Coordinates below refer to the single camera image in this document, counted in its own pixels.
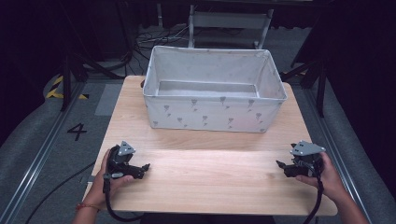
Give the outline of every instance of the wooden table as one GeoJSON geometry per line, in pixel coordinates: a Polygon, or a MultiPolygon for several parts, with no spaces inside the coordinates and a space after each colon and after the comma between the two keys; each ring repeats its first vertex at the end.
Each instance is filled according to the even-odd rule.
{"type": "MultiPolygon", "coordinates": [[[[130,164],[151,163],[112,199],[115,210],[170,213],[301,215],[314,207],[317,190],[283,174],[276,160],[291,164],[291,143],[311,141],[289,84],[289,99],[267,133],[151,129],[140,82],[127,77],[92,174],[107,149],[126,141],[136,153],[130,164]]],[[[337,213],[323,196],[319,216],[337,213]]]]}

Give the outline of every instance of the storage bin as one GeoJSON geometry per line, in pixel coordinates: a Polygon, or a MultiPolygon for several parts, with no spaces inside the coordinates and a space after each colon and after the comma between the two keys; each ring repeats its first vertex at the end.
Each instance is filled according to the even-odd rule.
{"type": "Polygon", "coordinates": [[[143,88],[152,128],[264,133],[287,99],[265,49],[157,46],[143,88]]]}

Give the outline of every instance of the black cable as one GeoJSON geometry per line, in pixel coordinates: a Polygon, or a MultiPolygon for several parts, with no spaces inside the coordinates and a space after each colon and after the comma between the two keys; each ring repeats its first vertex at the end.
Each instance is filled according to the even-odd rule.
{"type": "Polygon", "coordinates": [[[304,224],[308,224],[311,219],[315,216],[315,214],[317,213],[317,211],[319,210],[320,207],[320,203],[321,203],[321,198],[322,198],[322,194],[323,194],[323,183],[320,180],[320,177],[318,177],[318,196],[317,196],[317,202],[315,203],[315,207],[314,209],[312,209],[312,212],[309,214],[309,216],[306,218],[304,224]]]}
{"type": "Polygon", "coordinates": [[[60,183],[58,186],[55,187],[55,189],[53,189],[50,193],[48,193],[42,200],[41,202],[35,207],[35,209],[33,210],[33,212],[30,214],[30,216],[27,218],[25,224],[28,224],[30,222],[30,220],[32,219],[32,217],[35,215],[35,212],[38,210],[38,208],[43,204],[44,201],[46,201],[48,199],[48,197],[55,192],[55,190],[57,190],[58,188],[60,188],[63,184],[65,184],[67,181],[71,180],[72,178],[74,178],[76,175],[81,174],[82,172],[84,172],[85,170],[87,170],[88,168],[90,168],[91,166],[93,166],[95,164],[95,161],[90,163],[89,165],[87,165],[86,167],[82,168],[80,171],[78,171],[77,173],[69,176],[66,180],[64,180],[62,183],[60,183]]]}
{"type": "Polygon", "coordinates": [[[111,208],[111,204],[110,204],[110,191],[111,191],[110,179],[111,179],[111,174],[110,174],[110,172],[108,171],[108,167],[109,167],[109,164],[110,164],[111,155],[112,155],[112,153],[113,153],[114,150],[118,150],[118,149],[117,149],[116,147],[113,147],[113,148],[110,149],[110,152],[109,152],[109,155],[108,155],[108,158],[107,158],[107,162],[106,162],[106,172],[105,172],[105,174],[103,175],[103,180],[104,180],[104,183],[103,183],[103,193],[105,194],[105,197],[106,197],[107,212],[108,212],[112,217],[114,217],[116,220],[121,221],[121,222],[133,222],[133,221],[137,221],[137,220],[141,219],[141,218],[143,217],[143,215],[142,215],[142,216],[139,216],[139,217],[129,217],[129,218],[126,218],[126,217],[119,217],[119,216],[114,212],[114,210],[111,208]]]}
{"type": "Polygon", "coordinates": [[[315,203],[314,208],[312,209],[311,213],[308,215],[308,217],[305,219],[304,224],[308,224],[312,218],[315,216],[317,211],[319,210],[320,203],[321,203],[321,198],[323,195],[324,187],[323,183],[320,180],[320,171],[321,167],[319,167],[319,163],[315,162],[314,167],[312,168],[309,164],[303,163],[304,166],[306,166],[309,170],[312,171],[312,174],[317,178],[318,180],[318,196],[317,196],[317,201],[315,203]]]}

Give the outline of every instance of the human hand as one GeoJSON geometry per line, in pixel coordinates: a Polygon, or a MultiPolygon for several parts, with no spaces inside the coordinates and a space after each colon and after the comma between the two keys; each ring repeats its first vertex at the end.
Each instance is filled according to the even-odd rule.
{"type": "MultiPolygon", "coordinates": [[[[347,191],[341,181],[340,175],[335,169],[332,161],[325,152],[320,152],[323,159],[323,172],[321,173],[320,180],[323,183],[323,194],[329,197],[332,201],[337,202],[345,197],[347,191]]],[[[296,179],[307,185],[318,188],[318,180],[315,177],[309,177],[305,175],[297,175],[296,179]]]]}
{"type": "MultiPolygon", "coordinates": [[[[100,207],[103,207],[105,205],[106,197],[105,194],[103,193],[103,185],[104,185],[103,174],[106,172],[107,158],[109,152],[110,149],[106,152],[105,156],[103,157],[101,168],[99,172],[96,174],[95,179],[93,180],[90,191],[87,193],[87,195],[84,198],[83,203],[85,204],[95,204],[100,207]]],[[[131,175],[126,175],[118,179],[110,179],[110,186],[111,186],[110,197],[112,197],[116,193],[117,189],[124,186],[126,183],[131,182],[133,179],[134,178],[131,175]]]]}

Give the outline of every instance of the printed number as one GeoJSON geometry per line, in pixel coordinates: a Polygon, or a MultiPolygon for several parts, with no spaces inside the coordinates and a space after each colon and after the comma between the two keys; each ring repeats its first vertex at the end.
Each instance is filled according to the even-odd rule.
{"type": "Polygon", "coordinates": [[[87,131],[82,130],[83,127],[84,127],[84,124],[80,123],[80,124],[76,125],[75,127],[69,129],[67,132],[68,133],[76,133],[77,136],[76,136],[75,141],[78,141],[79,135],[87,132],[87,131]]]}

